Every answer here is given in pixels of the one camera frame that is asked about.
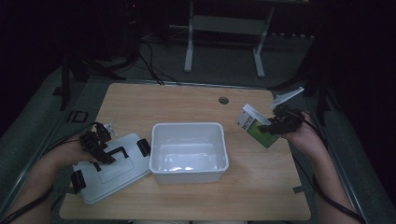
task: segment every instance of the small box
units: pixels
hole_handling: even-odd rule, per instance
[[[245,105],[242,108],[242,113],[236,120],[236,124],[266,148],[270,147],[279,138],[277,135],[262,133],[259,130],[258,126],[270,125],[271,121],[251,105]]]
[[[216,182],[228,166],[219,123],[158,123],[153,127],[149,169],[159,184]]]

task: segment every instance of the gray floor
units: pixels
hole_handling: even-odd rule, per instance
[[[160,71],[182,85],[225,85],[237,87],[252,87],[265,89],[292,77],[297,71],[312,39],[270,35],[265,41],[262,60],[266,76],[258,78],[253,62],[250,43],[226,48],[223,43],[213,43],[204,38],[198,39],[194,48],[192,71],[183,71],[186,52],[185,33],[175,35],[168,42],[148,36],[145,38],[153,49],[152,64],[158,73]],[[143,44],[141,53],[149,60],[149,46]],[[117,72],[127,77],[125,82],[152,82],[151,76],[141,60],[135,66],[121,69]],[[175,84],[171,79],[160,76],[166,84]],[[94,121],[100,107],[106,88],[114,80],[101,77],[91,71],[88,83],[72,81],[72,101],[64,112],[59,111],[61,100],[52,96],[55,87],[61,84],[60,70],[51,74],[40,90],[26,106],[20,117],[10,127],[0,140],[0,176],[2,181],[0,206],[7,205],[7,196],[18,183],[19,174],[28,169],[40,151],[51,142],[73,132],[83,124],[65,122],[71,110],[89,112],[89,120]],[[283,91],[292,91],[304,83],[296,83]],[[315,114],[316,97],[295,97],[290,104],[311,114]],[[347,192],[357,210],[361,211],[368,223],[392,223],[396,220],[395,209],[384,193],[375,173],[368,162],[364,150],[346,116],[329,104],[331,111],[326,112],[326,126],[319,126],[329,141],[329,150],[337,164],[340,176],[344,180]],[[303,169],[311,176],[312,170],[307,159],[291,150]],[[302,168],[296,164],[302,182],[309,186]],[[62,170],[55,181],[53,198],[62,196],[69,184],[71,169]],[[309,190],[306,197],[312,211],[312,217],[307,221],[291,221],[292,223],[317,223],[315,209],[315,193]],[[64,220],[58,215],[60,204],[53,211],[53,223],[126,223],[121,221],[99,220]]]

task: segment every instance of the small round object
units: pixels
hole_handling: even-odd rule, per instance
[[[219,98],[219,102],[220,102],[222,105],[227,105],[227,104],[230,102],[230,100],[229,100],[227,97],[225,97],[225,96],[221,96],[221,97]]]

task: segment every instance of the black cable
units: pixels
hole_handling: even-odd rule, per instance
[[[145,45],[147,45],[148,48],[149,48],[149,50],[150,50],[149,63],[147,63],[147,62],[142,58],[141,55],[140,55],[140,58],[142,58],[142,60],[145,62],[146,67],[148,68],[148,71],[151,73],[151,75],[152,75],[152,76],[155,76],[156,78],[158,78],[158,76],[157,76],[157,75],[155,74],[155,72],[154,72],[154,69],[157,70],[157,71],[159,71],[159,70],[158,70],[157,68],[155,68],[154,65],[152,64],[152,58],[153,58],[153,50],[152,50],[152,47],[151,47],[151,45],[150,45],[147,41],[142,40],[142,43],[144,43]],[[176,81],[174,78],[172,78],[172,77],[170,77],[170,76],[164,74],[164,73],[161,72],[161,71],[159,71],[159,72],[160,72],[160,75],[172,79],[174,82],[176,82],[176,84],[177,84],[178,86],[181,86],[181,84],[180,84],[178,81]]]
[[[143,60],[143,62],[145,63],[146,67],[148,68],[149,73],[151,74],[152,78],[154,78],[154,80],[156,80],[158,82],[158,84],[160,85],[164,85],[163,81],[157,77],[157,75],[155,75],[155,73],[151,70],[151,67],[149,66],[149,63],[145,60],[145,58],[143,58],[143,56],[139,53],[139,57]]]
[[[58,146],[60,146],[60,145],[62,145],[62,144],[65,144],[65,143],[67,143],[67,142],[77,141],[77,140],[71,140],[71,141],[67,141],[67,142],[66,142],[67,139],[69,139],[70,137],[72,137],[72,136],[74,136],[74,135],[76,135],[76,134],[82,132],[84,129],[87,129],[88,127],[92,126],[94,123],[95,123],[95,122],[89,123],[88,125],[84,126],[83,128],[81,128],[81,129],[75,131],[74,133],[71,133],[71,134],[69,134],[69,135],[66,135],[66,136],[62,137],[61,139],[59,139],[58,141],[54,142],[50,147],[48,147],[48,148],[41,154],[41,157],[45,156],[45,155],[46,155],[47,153],[49,153],[51,150],[53,150],[54,148],[56,148],[56,147],[58,147]]]
[[[17,211],[13,212],[12,214],[10,214],[8,217],[6,217],[4,220],[2,220],[0,222],[0,224],[8,224],[11,223],[12,221],[14,221],[15,219],[17,219],[18,217],[20,217],[21,215],[23,215],[24,213],[28,212],[29,210],[31,210],[32,208],[38,206],[39,204],[43,203],[44,201],[46,201],[48,199],[48,197],[50,196],[51,192],[52,192],[53,186],[51,186],[45,193],[44,195],[42,195],[41,197],[39,197],[38,199],[32,201],[31,203],[26,204],[24,207],[18,209]]]
[[[329,203],[331,206],[335,207],[336,209],[338,209],[339,211],[343,212],[344,214],[346,214],[349,217],[352,217],[356,220],[358,220],[360,223],[365,224],[366,221],[364,220],[363,217],[359,216],[357,213],[352,212],[351,210],[345,208],[343,205],[336,203],[335,201],[333,201],[331,198],[329,198],[329,196],[327,196],[320,188],[317,179],[315,178],[315,175],[312,176],[312,181],[314,183],[314,188],[315,191],[318,193],[318,195],[324,199],[324,201],[326,201],[327,203]]]
[[[309,127],[311,127],[311,128],[315,131],[315,133],[317,133],[318,137],[319,137],[320,140],[323,142],[324,146],[327,148],[327,141],[326,141],[326,139],[323,137],[323,134],[322,134],[322,133],[319,131],[319,129],[317,129],[311,122],[309,122],[309,121],[306,120],[306,119],[301,118],[299,115],[296,115],[296,114],[294,114],[293,112],[291,112],[291,111],[289,111],[289,110],[288,110],[288,111],[285,111],[285,112],[288,113],[288,114],[290,114],[290,115],[292,115],[292,116],[294,116],[295,118],[301,120],[302,122],[306,123]]]

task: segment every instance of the human arm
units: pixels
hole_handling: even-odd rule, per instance
[[[304,117],[310,121],[306,113],[304,113]],[[282,137],[291,142],[311,161],[318,186],[323,193],[336,203],[355,212],[336,172],[332,158],[315,130],[303,123],[296,132],[283,134]],[[317,197],[317,208],[319,223],[359,223],[358,220],[347,216],[320,196]]]
[[[79,161],[95,161],[95,159],[82,151],[80,142],[76,138],[51,150],[32,167],[21,192],[7,211],[6,217],[43,196],[52,186],[60,169]],[[33,207],[12,223],[50,223],[50,199]]]

